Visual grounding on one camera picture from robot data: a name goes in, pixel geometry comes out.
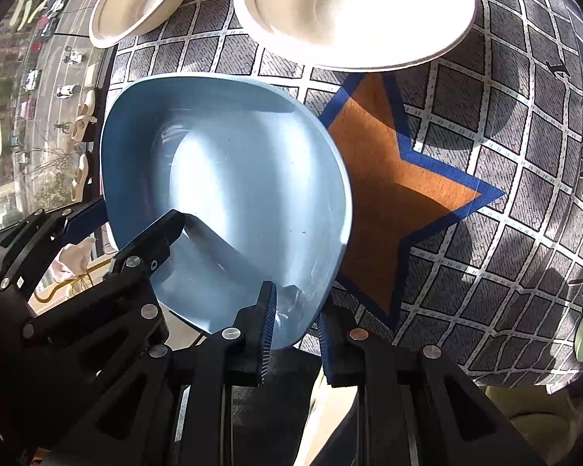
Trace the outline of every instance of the checkered tablecloth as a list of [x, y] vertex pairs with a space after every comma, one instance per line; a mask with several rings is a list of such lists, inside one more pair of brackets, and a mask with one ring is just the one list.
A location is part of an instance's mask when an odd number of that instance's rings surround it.
[[[395, 78], [414, 150], [505, 194], [411, 247], [397, 324], [341, 285], [332, 296], [394, 344], [439, 345], [481, 383], [564, 384], [583, 369], [583, 284], [568, 284], [583, 277], [583, 14], [573, 0], [476, 1], [459, 46]], [[184, 0], [120, 43], [108, 107], [134, 80], [174, 71], [255, 77], [318, 116], [348, 77], [267, 51], [232, 0]], [[319, 349], [311, 335], [301, 346]]]

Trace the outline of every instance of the bowl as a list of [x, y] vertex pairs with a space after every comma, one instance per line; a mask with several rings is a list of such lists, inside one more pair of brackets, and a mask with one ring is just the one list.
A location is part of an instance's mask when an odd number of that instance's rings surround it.
[[119, 248], [169, 209], [187, 214], [152, 275], [174, 313], [216, 332], [272, 280], [273, 348], [311, 327], [347, 244], [352, 197], [333, 140], [294, 98], [216, 74], [139, 80], [110, 109], [101, 173]]
[[89, 37], [93, 45], [106, 49], [126, 37], [156, 29], [181, 5], [183, 0], [97, 0]]
[[475, 0], [233, 0], [269, 51], [330, 70], [386, 71], [449, 51], [473, 24]]

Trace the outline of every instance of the screw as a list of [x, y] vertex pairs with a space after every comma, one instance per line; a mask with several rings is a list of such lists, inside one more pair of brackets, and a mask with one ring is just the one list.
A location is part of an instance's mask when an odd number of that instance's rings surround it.
[[350, 331], [350, 338], [356, 340], [357, 342], [362, 342], [363, 340], [367, 340], [369, 338], [369, 333], [362, 327], [355, 327], [352, 331]]
[[168, 352], [168, 347], [166, 347], [166, 345], [154, 345], [149, 350], [149, 355], [157, 359], [159, 357], [164, 357], [166, 352]]
[[228, 327], [224, 331], [222, 331], [222, 337], [225, 340], [235, 340], [238, 338], [242, 332], [236, 327]]
[[428, 359], [438, 359], [441, 356], [441, 349], [436, 345], [426, 345], [423, 347], [423, 355]]
[[138, 256], [129, 256], [126, 259], [126, 266], [128, 268], [136, 268], [140, 264], [140, 258]]
[[158, 316], [158, 308], [153, 303], [147, 303], [140, 309], [143, 319], [155, 319]]
[[34, 335], [34, 334], [35, 334], [35, 327], [31, 323], [25, 324], [23, 329], [22, 329], [22, 336], [28, 340], [28, 339], [31, 339], [32, 335]]

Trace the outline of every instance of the black car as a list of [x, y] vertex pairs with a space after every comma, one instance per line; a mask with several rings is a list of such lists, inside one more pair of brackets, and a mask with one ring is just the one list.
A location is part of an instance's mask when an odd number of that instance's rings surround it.
[[58, 26], [58, 19], [56, 17], [51, 18], [48, 23], [44, 26], [44, 29], [41, 30], [39, 36], [44, 42], [47, 42], [54, 32], [56, 31], [56, 27]]

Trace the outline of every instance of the star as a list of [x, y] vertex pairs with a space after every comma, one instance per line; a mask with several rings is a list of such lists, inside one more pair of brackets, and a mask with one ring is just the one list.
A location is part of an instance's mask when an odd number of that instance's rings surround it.
[[350, 178], [353, 222], [337, 279], [394, 326], [412, 244], [504, 194], [413, 150], [395, 77], [351, 74], [320, 117]]

